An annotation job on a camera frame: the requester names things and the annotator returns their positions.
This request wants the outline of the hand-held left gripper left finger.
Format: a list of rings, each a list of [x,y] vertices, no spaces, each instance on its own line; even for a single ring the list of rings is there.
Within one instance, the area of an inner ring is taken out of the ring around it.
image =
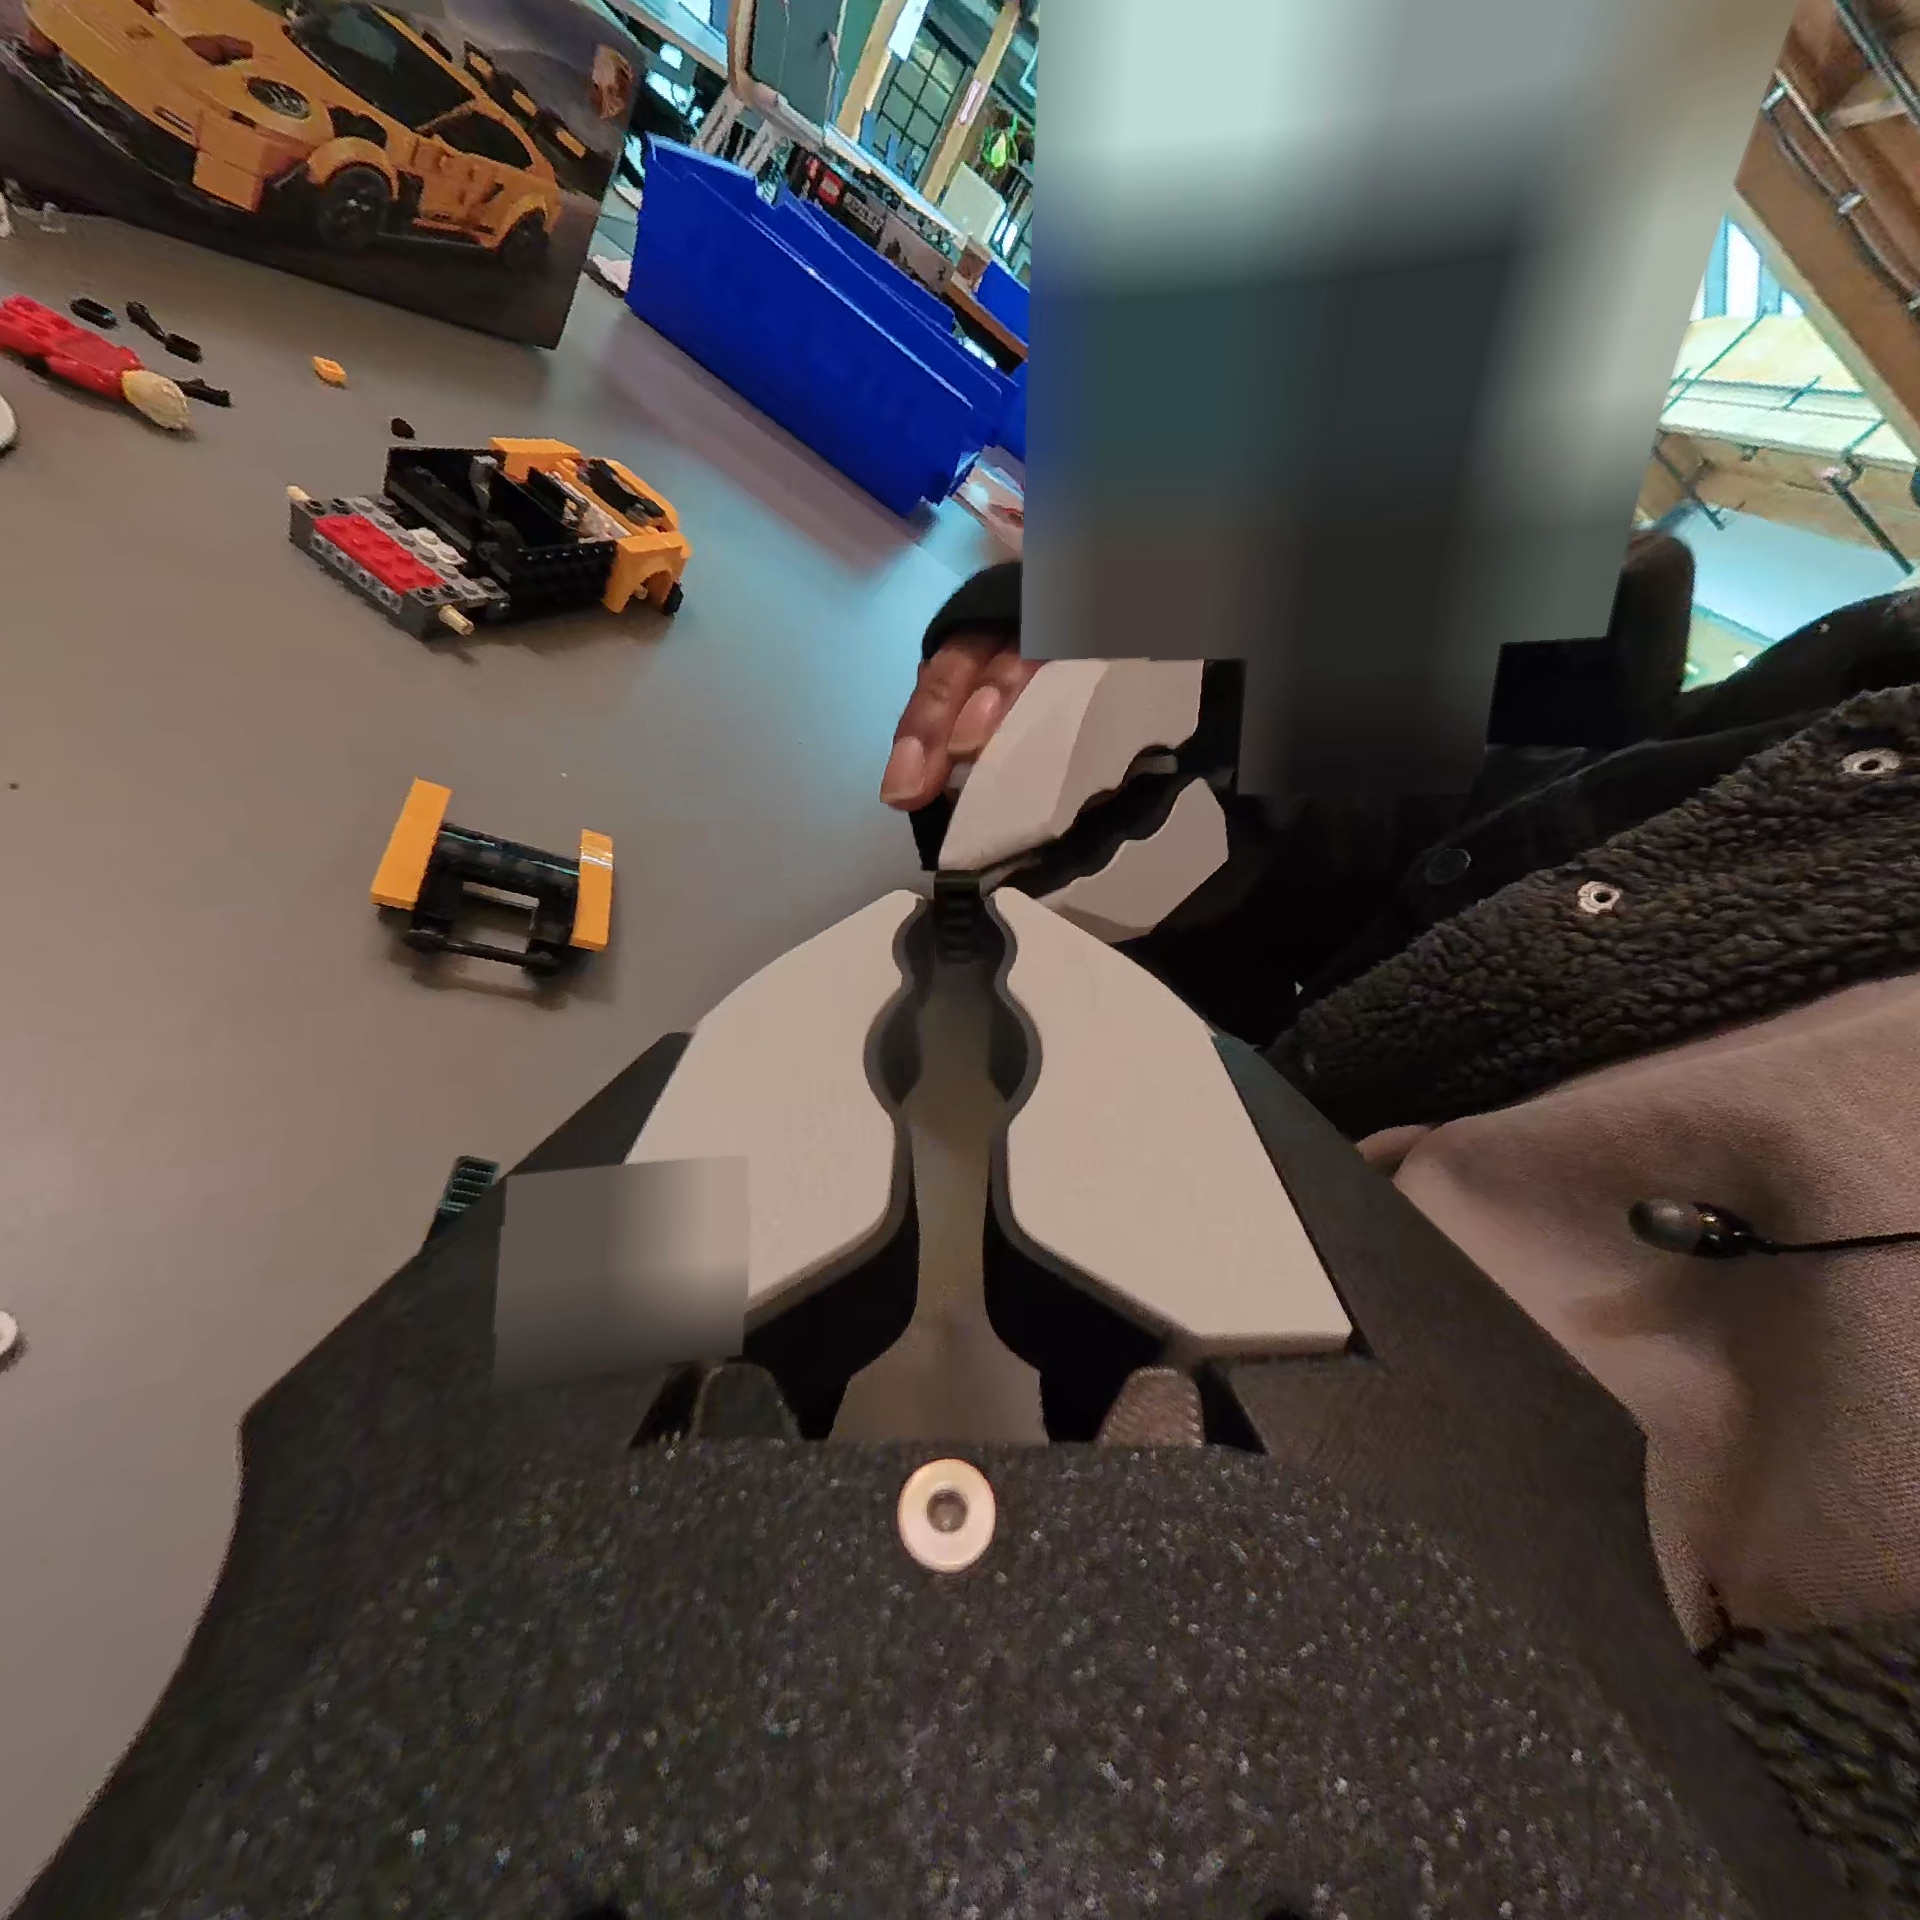
[[[775,1379],[804,1438],[920,1305],[922,1222],[905,1093],[920,1082],[914,937],[891,891],[751,977],[691,1030],[633,1165],[744,1172],[737,1354]]]

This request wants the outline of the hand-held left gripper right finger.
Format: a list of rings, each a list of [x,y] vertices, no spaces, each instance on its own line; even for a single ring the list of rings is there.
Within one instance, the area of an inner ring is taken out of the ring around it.
[[[1213,1027],[1010,886],[1000,933],[984,1290],[1048,1438],[1096,1438],[1140,1371],[1354,1349],[1354,1318]]]

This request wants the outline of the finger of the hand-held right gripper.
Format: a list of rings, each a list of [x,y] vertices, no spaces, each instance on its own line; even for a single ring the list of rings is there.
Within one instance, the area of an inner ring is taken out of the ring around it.
[[[1205,700],[1201,660],[1051,660],[1015,700],[957,792],[943,873],[1010,867],[1098,803],[1177,768]]]
[[[1163,923],[1231,859],[1216,784],[1175,756],[1136,756],[1115,784],[1044,814],[1040,902],[1106,944]]]

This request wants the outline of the orange black lego subassembly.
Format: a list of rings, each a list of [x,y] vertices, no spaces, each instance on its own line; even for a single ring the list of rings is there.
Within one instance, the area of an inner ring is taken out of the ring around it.
[[[617,872],[610,835],[583,829],[573,853],[555,853],[457,826],[448,808],[448,786],[410,781],[375,865],[370,905],[405,948],[548,980],[610,947]],[[522,947],[464,937],[474,901],[520,908]]]

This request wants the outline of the lego car chassis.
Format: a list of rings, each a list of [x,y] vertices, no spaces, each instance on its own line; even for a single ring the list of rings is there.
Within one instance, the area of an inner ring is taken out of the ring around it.
[[[691,547],[632,466],[555,438],[395,444],[362,497],[288,486],[291,544],[418,641],[603,608],[684,608]]]

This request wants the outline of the dark boxed lego sets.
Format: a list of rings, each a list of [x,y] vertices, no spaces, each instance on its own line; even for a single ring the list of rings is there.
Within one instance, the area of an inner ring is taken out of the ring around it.
[[[835,155],[796,144],[785,162],[786,189],[831,220],[880,248],[887,224],[901,211],[898,192],[874,171],[847,166]]]

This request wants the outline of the lego set box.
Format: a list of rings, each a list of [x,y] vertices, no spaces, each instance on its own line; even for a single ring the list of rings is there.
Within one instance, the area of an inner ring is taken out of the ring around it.
[[[553,348],[633,124],[607,4],[10,2],[5,182]]]

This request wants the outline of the person's right hand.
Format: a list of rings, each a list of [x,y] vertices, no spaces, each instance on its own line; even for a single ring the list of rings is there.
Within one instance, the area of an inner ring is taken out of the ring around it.
[[[993,634],[945,641],[922,665],[880,774],[880,803],[917,811],[947,794],[1023,700],[1042,664]]]

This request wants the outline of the black fleece jacket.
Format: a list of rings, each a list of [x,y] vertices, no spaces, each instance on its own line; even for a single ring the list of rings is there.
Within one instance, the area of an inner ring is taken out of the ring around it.
[[[1357,1148],[1915,977],[1915,590],[1631,745],[1495,755],[1492,804],[1404,878],[1409,941],[1369,940],[1263,1044]],[[1845,1885],[1915,1915],[1915,1613],[1692,1650]]]

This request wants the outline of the blue plastic bin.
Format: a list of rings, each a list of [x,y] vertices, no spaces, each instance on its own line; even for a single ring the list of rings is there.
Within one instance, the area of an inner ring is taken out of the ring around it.
[[[816,206],[645,139],[629,308],[882,508],[939,506],[988,450],[1024,457],[1024,376]]]

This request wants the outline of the black earbud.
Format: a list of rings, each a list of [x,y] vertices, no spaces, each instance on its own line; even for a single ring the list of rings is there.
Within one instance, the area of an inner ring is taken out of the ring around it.
[[[1840,1258],[1915,1249],[1917,1232],[1873,1232],[1828,1240],[1779,1240],[1728,1206],[1643,1197],[1626,1214],[1627,1230],[1647,1249],[1703,1262],[1747,1258]]]

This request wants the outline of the beige sweatshirt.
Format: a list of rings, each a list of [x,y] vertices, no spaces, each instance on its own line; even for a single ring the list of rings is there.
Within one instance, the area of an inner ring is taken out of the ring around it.
[[[1716,1265],[1627,1227],[1668,1197],[1776,1241],[1915,1232],[1915,977],[1361,1153],[1640,1421],[1692,1643],[1915,1613],[1915,1246]]]

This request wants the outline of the black leaning panel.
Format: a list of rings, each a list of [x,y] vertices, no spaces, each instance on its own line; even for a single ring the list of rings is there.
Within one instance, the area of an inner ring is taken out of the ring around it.
[[[752,2],[751,72],[824,124],[842,107],[877,14],[880,2]]]

